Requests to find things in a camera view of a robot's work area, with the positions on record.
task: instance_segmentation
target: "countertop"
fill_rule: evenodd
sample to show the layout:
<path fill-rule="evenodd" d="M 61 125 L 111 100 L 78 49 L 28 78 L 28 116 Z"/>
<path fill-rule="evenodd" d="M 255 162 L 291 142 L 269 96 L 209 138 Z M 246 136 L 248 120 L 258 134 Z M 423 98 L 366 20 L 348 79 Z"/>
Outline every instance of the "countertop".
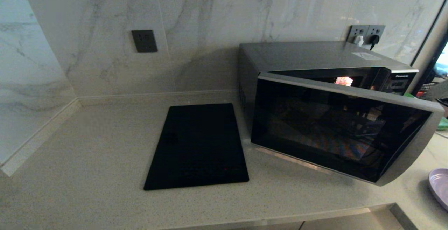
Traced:
<path fill-rule="evenodd" d="M 144 191 L 168 108 L 229 102 L 235 107 L 250 181 Z M 419 229 L 448 228 L 448 212 L 427 182 L 432 169 L 448 168 L 448 139 L 442 136 L 434 135 L 398 179 L 377 187 L 257 150 L 250 144 L 235 92 L 82 103 L 12 178 L 0 177 L 0 228 L 163 229 L 288 217 L 309 220 L 391 203 Z"/>

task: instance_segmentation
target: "wall outlet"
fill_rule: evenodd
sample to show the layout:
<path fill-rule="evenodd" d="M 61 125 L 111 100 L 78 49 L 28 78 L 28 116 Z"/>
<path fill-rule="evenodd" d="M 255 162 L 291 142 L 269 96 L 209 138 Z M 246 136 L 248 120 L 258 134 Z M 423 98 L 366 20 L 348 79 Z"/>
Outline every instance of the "wall outlet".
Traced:
<path fill-rule="evenodd" d="M 156 53 L 158 51 L 152 30 L 133 30 L 132 37 L 138 53 Z"/>
<path fill-rule="evenodd" d="M 373 35 L 379 35 L 381 40 L 385 27 L 385 25 L 352 25 L 347 42 L 353 43 L 356 36 L 362 35 L 364 37 L 364 45 L 370 45 L 372 44 L 371 38 Z"/>
<path fill-rule="evenodd" d="M 369 25 L 367 34 L 364 36 L 364 44 L 372 44 L 370 42 L 373 35 L 379 35 L 379 40 L 381 42 L 381 35 L 384 32 L 385 25 Z"/>
<path fill-rule="evenodd" d="M 365 43 L 365 35 L 369 29 L 368 25 L 352 25 L 347 37 L 347 42 L 353 43 L 356 36 L 363 35 Z"/>

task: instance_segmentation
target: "power cord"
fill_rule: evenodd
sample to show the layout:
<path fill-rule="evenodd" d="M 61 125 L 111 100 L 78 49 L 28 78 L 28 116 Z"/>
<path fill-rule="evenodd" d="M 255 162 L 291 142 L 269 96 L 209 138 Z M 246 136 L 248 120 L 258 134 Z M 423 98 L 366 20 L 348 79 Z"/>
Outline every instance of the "power cord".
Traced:
<path fill-rule="evenodd" d="M 372 50 L 372 49 L 374 48 L 374 46 L 375 46 L 376 44 L 378 44 L 378 42 L 379 42 L 379 35 L 373 35 L 373 36 L 370 38 L 370 43 L 372 43 L 372 46 L 370 46 L 370 50 Z"/>
<path fill-rule="evenodd" d="M 301 229 L 302 229 L 302 227 L 303 227 L 303 224 L 305 224 L 305 222 L 302 222 L 302 224 L 300 225 L 300 227 L 299 227 L 299 229 L 298 229 L 298 230 L 301 230 Z"/>
<path fill-rule="evenodd" d="M 440 136 L 442 136 L 442 137 L 445 137 L 445 138 L 448 139 L 448 136 L 446 136 L 446 135 L 444 135 L 444 134 L 442 134 L 442 133 L 440 133 L 440 132 L 438 132 L 438 131 L 436 131 L 435 133 L 438 134 L 438 135 L 440 135 Z"/>

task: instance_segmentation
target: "sticker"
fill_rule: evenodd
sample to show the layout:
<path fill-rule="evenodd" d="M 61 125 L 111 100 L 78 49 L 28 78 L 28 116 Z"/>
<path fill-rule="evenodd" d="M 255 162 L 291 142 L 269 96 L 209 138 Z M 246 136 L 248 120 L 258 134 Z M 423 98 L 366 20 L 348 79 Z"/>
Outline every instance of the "sticker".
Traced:
<path fill-rule="evenodd" d="M 381 60 L 381 58 L 378 58 L 377 56 L 373 56 L 370 53 L 352 53 L 360 58 L 363 58 L 365 60 Z"/>

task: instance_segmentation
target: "microwave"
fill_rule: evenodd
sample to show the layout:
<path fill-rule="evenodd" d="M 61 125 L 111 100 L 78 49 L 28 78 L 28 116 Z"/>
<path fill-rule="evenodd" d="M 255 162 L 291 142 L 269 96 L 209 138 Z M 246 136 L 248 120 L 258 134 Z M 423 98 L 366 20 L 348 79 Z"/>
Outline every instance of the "microwave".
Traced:
<path fill-rule="evenodd" d="M 347 42 L 241 44 L 251 143 L 378 186 L 423 151 L 443 109 L 402 96 L 418 70 Z"/>

